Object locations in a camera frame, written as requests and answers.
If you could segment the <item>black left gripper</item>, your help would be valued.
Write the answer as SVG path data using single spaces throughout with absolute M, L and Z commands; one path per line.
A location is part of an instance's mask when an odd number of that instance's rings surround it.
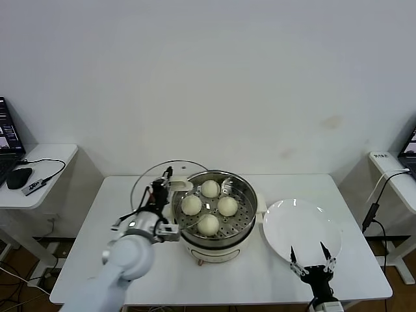
M 170 195 L 170 178 L 173 175 L 173 168 L 169 166 L 162 174 L 151 184 L 151 196 L 148 200 L 148 209 L 154 213 L 162 213 L 164 207 L 169 203 Z

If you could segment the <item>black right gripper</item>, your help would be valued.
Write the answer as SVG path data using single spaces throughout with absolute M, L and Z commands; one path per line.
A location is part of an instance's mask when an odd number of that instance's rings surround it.
M 329 282 L 333 278 L 333 271 L 335 269 L 336 258 L 333 257 L 323 244 L 320 242 L 322 252 L 325 257 L 325 265 L 307 266 L 303 267 L 297 261 L 293 247 L 290 252 L 290 268 L 300 279 L 311 287 L 314 295 L 332 295 L 333 291 Z

